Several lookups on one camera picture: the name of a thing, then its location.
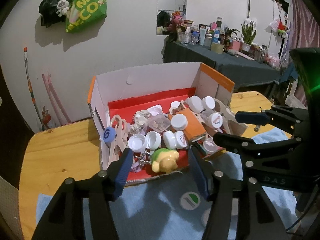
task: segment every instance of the plant pot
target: plant pot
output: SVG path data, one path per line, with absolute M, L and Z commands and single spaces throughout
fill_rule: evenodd
M 243 51 L 249 52 L 250 48 L 251 48 L 251 45 L 246 44 L 246 43 L 242 43 L 242 50 Z

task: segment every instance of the black bag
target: black bag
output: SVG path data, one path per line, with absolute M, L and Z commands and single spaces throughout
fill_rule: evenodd
M 41 14 L 41 26 L 49 27 L 58 22 L 64 22 L 66 17 L 59 17 L 57 14 L 57 4 L 60 0 L 43 0 L 39 5 L 39 13 Z

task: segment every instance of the wooden table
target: wooden table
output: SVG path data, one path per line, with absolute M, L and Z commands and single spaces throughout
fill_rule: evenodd
M 262 94 L 249 91 L 232 95 L 231 110 L 260 112 L 271 105 Z M 262 126 L 256 133 L 254 127 L 249 125 L 243 136 L 250 138 L 273 128 Z M 92 119 L 34 135 L 25 152 L 20 176 L 19 211 L 24 239 L 30 240 L 36 228 L 39 193 L 54 195 L 67 177 L 82 180 L 98 171 L 99 135 Z

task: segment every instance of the green and white round lid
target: green and white round lid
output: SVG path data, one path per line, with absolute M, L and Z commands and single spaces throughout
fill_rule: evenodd
M 195 210 L 200 206 L 200 197 L 195 192 L 187 192 L 180 198 L 180 206 L 185 210 Z

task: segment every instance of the curtain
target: curtain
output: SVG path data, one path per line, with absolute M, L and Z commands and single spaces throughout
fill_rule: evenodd
M 302 0 L 292 0 L 293 25 L 291 49 L 295 48 L 319 48 L 320 47 L 320 26 L 312 13 Z M 299 85 L 294 93 L 305 106 L 307 106 L 306 95 L 303 86 Z

